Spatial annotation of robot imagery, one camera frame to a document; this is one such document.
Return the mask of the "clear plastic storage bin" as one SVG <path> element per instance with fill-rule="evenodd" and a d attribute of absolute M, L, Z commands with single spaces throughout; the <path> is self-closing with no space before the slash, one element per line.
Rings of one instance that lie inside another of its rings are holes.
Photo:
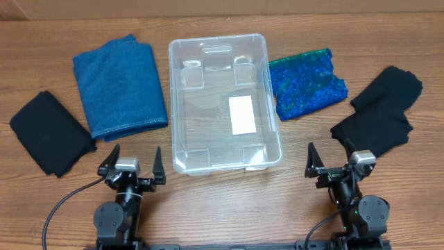
<path fill-rule="evenodd" d="M 189 176 L 263 170 L 282 159 L 260 34 L 174 40 L 169 45 L 173 168 Z M 256 133 L 233 135 L 228 99 L 250 95 Z"/>

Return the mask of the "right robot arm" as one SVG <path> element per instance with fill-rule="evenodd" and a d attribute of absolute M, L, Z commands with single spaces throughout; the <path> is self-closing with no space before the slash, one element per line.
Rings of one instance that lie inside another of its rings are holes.
<path fill-rule="evenodd" d="M 348 160 L 342 167 L 326 168 L 313 143 L 308 144 L 306 178 L 316 178 L 318 189 L 326 188 L 337 211 L 317 223 L 306 238 L 297 241 L 297 249 L 390 249 L 391 243 L 383 240 L 387 232 L 389 203 L 378 196 L 364 196 L 358 182 L 370 176 L 376 157 L 369 150 L 358 151 L 349 139 L 345 141 Z M 313 233 L 324 224 L 340 217 L 343 231 L 331 234 L 328 240 L 311 240 Z"/>

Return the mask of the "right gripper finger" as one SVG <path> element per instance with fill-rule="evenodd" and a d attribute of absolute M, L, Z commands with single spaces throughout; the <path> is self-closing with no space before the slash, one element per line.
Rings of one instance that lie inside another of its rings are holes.
<path fill-rule="evenodd" d="M 344 140 L 343 146 L 347 155 L 352 155 L 356 151 L 355 145 L 349 138 Z"/>
<path fill-rule="evenodd" d="M 323 162 L 314 146 L 314 143 L 310 142 L 308 144 L 308 156 L 307 156 L 306 168 L 309 169 L 312 167 L 323 167 Z"/>

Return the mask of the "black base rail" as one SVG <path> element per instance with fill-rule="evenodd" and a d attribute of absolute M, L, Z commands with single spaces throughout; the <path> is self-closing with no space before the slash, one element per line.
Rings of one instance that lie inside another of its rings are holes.
<path fill-rule="evenodd" d="M 304 240 L 298 240 L 289 244 L 245 244 L 245 245 L 229 245 L 229 244 L 213 244 L 213 245 L 196 245 L 196 246 L 180 246 L 179 244 L 142 244 L 141 246 L 104 246 L 86 248 L 92 249 L 143 249 L 143 250 L 305 250 Z M 328 250 L 334 249 L 330 246 L 328 240 L 313 240 L 308 244 L 310 250 Z M 378 247 L 356 247 L 350 246 L 348 249 L 379 249 Z M 388 240 L 382 241 L 383 250 L 391 250 L 392 246 Z"/>

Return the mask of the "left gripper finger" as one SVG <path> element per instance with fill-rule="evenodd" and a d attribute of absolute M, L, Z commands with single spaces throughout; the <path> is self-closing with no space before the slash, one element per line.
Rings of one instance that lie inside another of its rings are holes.
<path fill-rule="evenodd" d="M 100 164 L 100 167 L 114 168 L 117 160 L 119 159 L 120 145 L 116 144 L 114 149 L 108 155 L 108 157 Z"/>
<path fill-rule="evenodd" d="M 155 179 L 165 179 L 165 172 L 162 164 L 162 154 L 160 147 L 158 147 L 156 150 L 155 160 L 153 163 L 153 175 Z"/>

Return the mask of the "blue green sequin cloth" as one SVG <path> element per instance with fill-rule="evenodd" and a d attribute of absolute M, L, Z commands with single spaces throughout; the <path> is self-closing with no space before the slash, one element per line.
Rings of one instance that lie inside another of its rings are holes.
<path fill-rule="evenodd" d="M 334 74 L 330 49 L 300 53 L 268 65 L 276 112 L 282 121 L 314 113 L 348 97 L 345 81 Z"/>

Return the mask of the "black cloth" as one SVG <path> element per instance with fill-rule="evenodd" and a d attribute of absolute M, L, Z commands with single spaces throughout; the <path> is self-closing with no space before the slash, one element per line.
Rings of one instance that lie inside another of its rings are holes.
<path fill-rule="evenodd" d="M 10 120 L 33 160 L 45 174 L 65 175 L 85 154 L 96 151 L 96 141 L 48 91 L 40 92 Z"/>
<path fill-rule="evenodd" d="M 342 145 L 349 140 L 356 150 L 369 150 L 380 157 L 393 147 L 406 144 L 412 129 L 402 110 L 382 105 L 352 114 L 333 126 L 330 132 Z"/>
<path fill-rule="evenodd" d="M 356 111 L 380 101 L 406 110 L 422 93 L 422 82 L 410 71 L 395 66 L 385 68 L 357 97 L 350 101 Z"/>

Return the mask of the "white label in bin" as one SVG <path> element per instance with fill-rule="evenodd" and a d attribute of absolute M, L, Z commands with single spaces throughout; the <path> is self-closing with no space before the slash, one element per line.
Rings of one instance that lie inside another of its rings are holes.
<path fill-rule="evenodd" d="M 233 135 L 256 133 L 253 102 L 250 95 L 228 99 Z"/>

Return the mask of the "folded blue denim cloth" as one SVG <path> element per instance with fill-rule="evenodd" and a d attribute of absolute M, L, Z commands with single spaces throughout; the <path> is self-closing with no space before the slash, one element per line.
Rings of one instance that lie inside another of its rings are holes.
<path fill-rule="evenodd" d="M 151 45 L 129 34 L 72 58 L 74 76 L 95 140 L 105 142 L 168 126 Z"/>

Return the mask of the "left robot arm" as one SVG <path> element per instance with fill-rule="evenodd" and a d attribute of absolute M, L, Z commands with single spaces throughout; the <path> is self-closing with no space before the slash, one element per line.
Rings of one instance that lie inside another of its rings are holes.
<path fill-rule="evenodd" d="M 157 148 L 153 163 L 153 177 L 139 176 L 138 158 L 121 157 L 116 145 L 99 165 L 97 174 L 116 192 L 115 200 L 101 204 L 94 213 L 97 230 L 97 249 L 147 249 L 147 243 L 137 237 L 143 193 L 155 192 L 167 181 L 161 156 Z"/>

